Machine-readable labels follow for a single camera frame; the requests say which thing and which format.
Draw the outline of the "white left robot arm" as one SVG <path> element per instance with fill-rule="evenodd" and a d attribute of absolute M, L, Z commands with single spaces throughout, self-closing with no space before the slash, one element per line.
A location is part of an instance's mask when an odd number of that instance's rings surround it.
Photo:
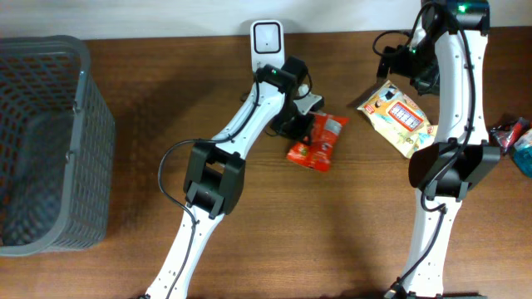
<path fill-rule="evenodd" d="M 191 278 L 212 233 L 233 212 L 244 189 L 246 158 L 265 128 L 299 142 L 311 141 L 312 107 L 306 63 L 294 56 L 281 67 L 260 66 L 253 73 L 248 99 L 213 138 L 190 139 L 192 146 L 178 233 L 145 298 L 185 298 Z"/>

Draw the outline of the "yellow snack bag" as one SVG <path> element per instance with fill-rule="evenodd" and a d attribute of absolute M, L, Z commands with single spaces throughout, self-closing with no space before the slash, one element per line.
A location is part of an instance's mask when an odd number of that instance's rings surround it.
<path fill-rule="evenodd" d="M 386 80 L 358 105 L 372 127 L 405 158 L 433 144 L 438 125 L 391 81 Z"/>

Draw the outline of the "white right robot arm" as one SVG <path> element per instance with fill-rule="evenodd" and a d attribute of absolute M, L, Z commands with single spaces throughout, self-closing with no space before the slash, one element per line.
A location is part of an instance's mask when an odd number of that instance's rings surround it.
<path fill-rule="evenodd" d="M 435 140 L 410 159 L 416 216 L 402 274 L 385 298 L 444 298 L 443 272 L 453 224 L 468 194 L 500 161 L 483 110 L 483 65 L 490 32 L 487 1 L 423 1 L 407 40 L 385 47 L 381 78 L 410 79 L 440 99 Z"/>

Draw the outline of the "red snack packet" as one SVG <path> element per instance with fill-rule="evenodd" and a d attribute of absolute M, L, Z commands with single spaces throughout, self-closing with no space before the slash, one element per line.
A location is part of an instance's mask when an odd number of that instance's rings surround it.
<path fill-rule="evenodd" d="M 349 119 L 323 112 L 315 112 L 313 116 L 310 145 L 297 142 L 288 151 L 287 159 L 305 168 L 326 173 L 330 170 L 334 145 Z"/>

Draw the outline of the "black snack packet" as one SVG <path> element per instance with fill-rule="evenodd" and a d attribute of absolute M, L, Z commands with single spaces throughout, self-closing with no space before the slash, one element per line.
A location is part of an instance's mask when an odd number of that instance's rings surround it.
<path fill-rule="evenodd" d="M 502 155 L 507 155 L 510 148 L 530 128 L 530 125 L 530 121 L 523 117 L 497 125 L 489 129 L 490 141 L 499 147 Z"/>

